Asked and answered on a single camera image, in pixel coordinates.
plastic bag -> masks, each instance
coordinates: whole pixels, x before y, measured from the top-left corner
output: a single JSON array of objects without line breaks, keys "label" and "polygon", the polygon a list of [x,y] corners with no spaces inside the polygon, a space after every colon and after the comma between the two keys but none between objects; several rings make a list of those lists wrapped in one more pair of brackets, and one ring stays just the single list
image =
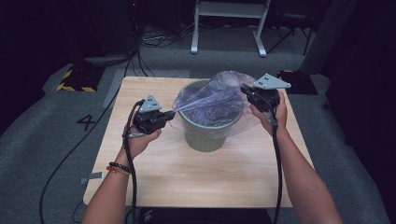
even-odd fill
[{"label": "plastic bag", "polygon": [[169,121],[184,133],[207,134],[225,138],[241,133],[260,121],[251,114],[250,103],[241,92],[242,83],[249,86],[253,77],[235,71],[224,71],[210,80],[199,80],[183,88],[173,110],[178,112]]}]

triangular metal plate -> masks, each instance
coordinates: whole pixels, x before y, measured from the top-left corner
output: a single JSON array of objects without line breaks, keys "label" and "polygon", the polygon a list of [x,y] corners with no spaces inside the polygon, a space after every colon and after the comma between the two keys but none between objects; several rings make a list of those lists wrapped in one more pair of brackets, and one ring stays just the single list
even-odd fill
[{"label": "triangular metal plate", "polygon": [[291,84],[269,74],[265,74],[263,77],[259,78],[259,80],[254,82],[253,86],[263,90],[274,90],[288,89],[291,87]]},{"label": "triangular metal plate", "polygon": [[160,110],[163,107],[158,103],[158,101],[150,94],[146,101],[140,106],[139,112],[140,113],[145,113],[145,112],[150,112],[154,110]]}]

wooden tabletop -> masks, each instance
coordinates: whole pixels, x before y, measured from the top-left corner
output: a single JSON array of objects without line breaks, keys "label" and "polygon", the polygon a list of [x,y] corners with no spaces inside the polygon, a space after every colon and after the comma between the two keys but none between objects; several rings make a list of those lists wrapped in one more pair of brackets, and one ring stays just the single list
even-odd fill
[{"label": "wooden tabletop", "polygon": [[[121,133],[134,104],[152,93],[162,111],[172,109],[178,92],[196,79],[126,77],[108,122],[92,172],[107,173],[121,146]],[[311,163],[287,94],[288,130]],[[161,136],[134,159],[137,206],[146,207],[275,207],[276,156],[272,137],[261,125],[228,137],[214,152],[192,149],[184,133],[166,125]],[[90,180],[84,195],[88,204],[103,179]],[[129,182],[127,204],[132,201]],[[282,207],[291,207],[284,184]]]}]

forearm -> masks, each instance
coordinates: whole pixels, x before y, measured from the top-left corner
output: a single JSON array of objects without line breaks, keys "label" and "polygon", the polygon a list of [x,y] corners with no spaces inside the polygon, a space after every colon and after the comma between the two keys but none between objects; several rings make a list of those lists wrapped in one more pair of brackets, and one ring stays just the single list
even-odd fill
[{"label": "forearm", "polygon": [[280,129],[276,136],[290,200],[302,223],[342,223],[329,190],[288,131]]},{"label": "forearm", "polygon": [[[121,149],[115,162],[128,165],[124,149]],[[120,172],[108,172],[101,186],[93,195],[82,223],[122,223],[129,178],[129,175]]]}]

green bucket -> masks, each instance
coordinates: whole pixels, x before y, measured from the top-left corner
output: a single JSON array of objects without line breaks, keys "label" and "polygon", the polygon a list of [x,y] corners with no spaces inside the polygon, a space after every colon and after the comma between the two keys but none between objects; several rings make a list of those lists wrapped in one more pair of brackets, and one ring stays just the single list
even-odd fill
[{"label": "green bucket", "polygon": [[[202,88],[209,82],[209,79],[200,79],[193,81],[186,85],[180,92],[187,88]],[[217,127],[202,126],[191,121],[183,111],[179,111],[179,115],[183,118],[183,126],[185,129],[186,142],[190,147],[201,152],[212,152],[221,148],[226,140],[228,131],[230,131],[233,124],[235,124],[243,114],[243,106],[241,106],[240,113],[235,116],[232,121]]]}]

